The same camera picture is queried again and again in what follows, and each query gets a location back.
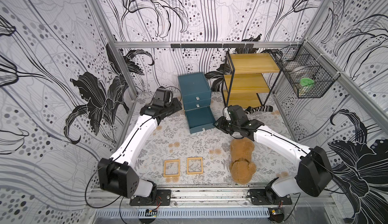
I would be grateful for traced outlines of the teal yellow drawer cabinet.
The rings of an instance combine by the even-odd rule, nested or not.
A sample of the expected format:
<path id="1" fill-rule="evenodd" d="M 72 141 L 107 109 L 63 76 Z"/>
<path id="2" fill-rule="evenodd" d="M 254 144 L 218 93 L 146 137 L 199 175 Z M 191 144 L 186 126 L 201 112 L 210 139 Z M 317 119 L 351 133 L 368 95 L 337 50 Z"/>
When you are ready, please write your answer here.
<path id="1" fill-rule="evenodd" d="M 211 111 L 212 91 L 201 72 L 178 76 L 183 108 L 191 134 L 214 128 L 215 118 Z"/>

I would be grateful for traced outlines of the yellow square brooch box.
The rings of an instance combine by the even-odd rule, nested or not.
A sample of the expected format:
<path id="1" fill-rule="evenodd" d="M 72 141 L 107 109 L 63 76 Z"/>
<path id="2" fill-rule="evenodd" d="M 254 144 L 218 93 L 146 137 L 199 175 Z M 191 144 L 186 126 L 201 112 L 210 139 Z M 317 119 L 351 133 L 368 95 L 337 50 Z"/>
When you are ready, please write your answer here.
<path id="1" fill-rule="evenodd" d="M 164 161 L 163 177 L 179 177 L 180 176 L 180 160 L 171 159 Z"/>
<path id="2" fill-rule="evenodd" d="M 203 158 L 189 157 L 187 158 L 187 174 L 200 175 L 204 173 Z"/>

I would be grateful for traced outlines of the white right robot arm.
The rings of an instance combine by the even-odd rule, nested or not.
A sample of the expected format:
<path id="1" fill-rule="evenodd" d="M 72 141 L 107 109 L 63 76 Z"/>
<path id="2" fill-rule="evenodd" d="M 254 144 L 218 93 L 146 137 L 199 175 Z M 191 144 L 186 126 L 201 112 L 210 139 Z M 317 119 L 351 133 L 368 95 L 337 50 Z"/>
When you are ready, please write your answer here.
<path id="1" fill-rule="evenodd" d="M 225 134 L 239 133 L 243 138 L 261 143 L 298 167 L 297 174 L 283 179 L 275 178 L 265 187 L 265 198 L 278 204 L 282 197 L 306 193 L 318 197 L 332 180 L 332 168 L 326 152 L 319 146 L 310 148 L 273 131 L 259 120 L 250 120 L 239 105 L 223 109 L 214 127 Z"/>

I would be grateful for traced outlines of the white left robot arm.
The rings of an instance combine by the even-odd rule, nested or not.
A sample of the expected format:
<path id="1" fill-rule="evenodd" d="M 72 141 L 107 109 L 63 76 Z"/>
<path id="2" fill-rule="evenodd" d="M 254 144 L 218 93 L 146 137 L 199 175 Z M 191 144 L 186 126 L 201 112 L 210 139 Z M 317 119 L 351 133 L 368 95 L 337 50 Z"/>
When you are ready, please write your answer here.
<path id="1" fill-rule="evenodd" d="M 98 163 L 100 188 L 125 198 L 143 197 L 150 202 L 156 199 L 156 184 L 141 179 L 134 170 L 144 144 L 161 120 L 182 110 L 177 98 L 170 102 L 146 104 L 131 133 L 110 158 Z"/>

